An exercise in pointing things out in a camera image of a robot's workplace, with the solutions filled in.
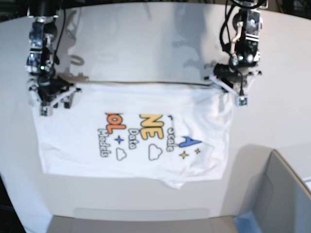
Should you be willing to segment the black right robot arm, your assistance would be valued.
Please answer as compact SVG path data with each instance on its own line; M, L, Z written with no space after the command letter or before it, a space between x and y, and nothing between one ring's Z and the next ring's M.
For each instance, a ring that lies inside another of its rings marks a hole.
M31 0L27 9L27 17L34 20L29 32L30 51L25 66L31 76L27 85L42 116L51 115L60 103L66 109L71 108L74 93L80 90L58 76L54 67L60 63L57 56L60 41L56 48L53 43L58 36L55 22L61 9L61 0Z

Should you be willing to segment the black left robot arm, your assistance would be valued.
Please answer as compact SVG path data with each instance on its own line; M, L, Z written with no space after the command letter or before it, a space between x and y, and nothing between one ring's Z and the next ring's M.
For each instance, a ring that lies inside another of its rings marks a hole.
M247 77L262 74L251 69L259 65L259 34L262 30L261 10L268 8L267 0L231 0L225 9L219 40L222 51L228 55L227 64L216 63L213 74L205 77L226 92L245 96Z

